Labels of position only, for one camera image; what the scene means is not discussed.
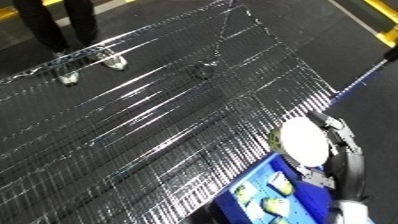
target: white sneaker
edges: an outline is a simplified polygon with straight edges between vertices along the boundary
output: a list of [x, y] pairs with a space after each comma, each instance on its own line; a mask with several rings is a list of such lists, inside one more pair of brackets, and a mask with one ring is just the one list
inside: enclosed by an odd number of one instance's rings
[[93, 61], [101, 61], [101, 64], [116, 70], [123, 71], [127, 67], [127, 61], [124, 57], [115, 55], [111, 49], [108, 49], [103, 46], [96, 46], [92, 48], [95, 53], [88, 55], [87, 57]]
[[[58, 59], [69, 53], [72, 53], [70, 49], [64, 50], [62, 52], [55, 52], [54, 57]], [[58, 67], [55, 68], [55, 71], [58, 75], [59, 81], [61, 81], [65, 86], [74, 86], [79, 81], [79, 72], [77, 71], [77, 67], [74, 65], [74, 63], [60, 63]]]

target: white disc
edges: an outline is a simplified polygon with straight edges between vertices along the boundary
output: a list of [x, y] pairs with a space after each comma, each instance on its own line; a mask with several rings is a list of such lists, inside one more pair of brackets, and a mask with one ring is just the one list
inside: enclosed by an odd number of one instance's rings
[[293, 118], [283, 123], [280, 142], [286, 154], [304, 166], [321, 166], [329, 156], [325, 134], [306, 117]]

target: wire mesh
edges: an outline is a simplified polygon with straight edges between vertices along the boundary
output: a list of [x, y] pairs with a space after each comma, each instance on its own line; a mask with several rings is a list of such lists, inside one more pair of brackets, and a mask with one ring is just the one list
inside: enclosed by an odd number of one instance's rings
[[[228, 6], [100, 43], [123, 74], [87, 48], [1, 80], [0, 223], [177, 223], [268, 154], [269, 130], [325, 109], [333, 89]], [[90, 88], [61, 86], [63, 63]]]

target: gray floor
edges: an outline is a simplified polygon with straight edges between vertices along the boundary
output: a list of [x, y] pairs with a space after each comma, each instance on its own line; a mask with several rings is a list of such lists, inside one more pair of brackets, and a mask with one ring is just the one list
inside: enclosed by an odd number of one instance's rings
[[[178, 15], [203, 5], [203, 2], [205, 1], [138, 0], [103, 13], [98, 19], [103, 33], [110, 37]], [[272, 32], [297, 51], [337, 90], [372, 66], [387, 50], [386, 46], [327, 1], [246, 2]], [[14, 19], [13, 23], [19, 24], [13, 27], [20, 27], [20, 30], [7, 28], [7, 35], [12, 32], [28, 33], [18, 19]], [[73, 39], [73, 31], [69, 27], [64, 30], [68, 38]], [[72, 44], [79, 47], [76, 41], [72, 41]], [[50, 54], [46, 49], [28, 38], [0, 51], [0, 76], [9, 76], [49, 58]], [[367, 193], [371, 196], [370, 216], [376, 223], [383, 224], [398, 223], [397, 70], [398, 64], [392, 64], [375, 79], [327, 111], [344, 118], [351, 125], [358, 144], [365, 150]], [[195, 214], [187, 222], [210, 223], [203, 221], [206, 218], [201, 214]]]

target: blue container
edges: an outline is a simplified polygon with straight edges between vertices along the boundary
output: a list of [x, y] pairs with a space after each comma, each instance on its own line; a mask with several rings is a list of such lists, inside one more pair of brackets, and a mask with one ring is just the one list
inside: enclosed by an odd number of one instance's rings
[[[282, 171], [294, 186], [294, 193], [283, 196], [267, 183], [277, 171]], [[285, 220], [290, 224], [323, 224], [328, 214], [328, 205], [331, 201], [326, 189], [298, 181], [297, 174], [285, 163], [281, 156], [274, 153], [249, 169], [245, 175], [239, 177], [229, 188], [224, 190], [214, 201], [231, 224], [263, 224], [272, 223], [276, 215], [263, 212], [257, 213], [256, 219], [250, 218], [248, 208], [253, 204], [239, 202], [235, 195], [236, 189], [249, 183], [252, 191], [250, 203], [261, 206], [263, 198], [285, 198], [290, 202], [290, 213]]]

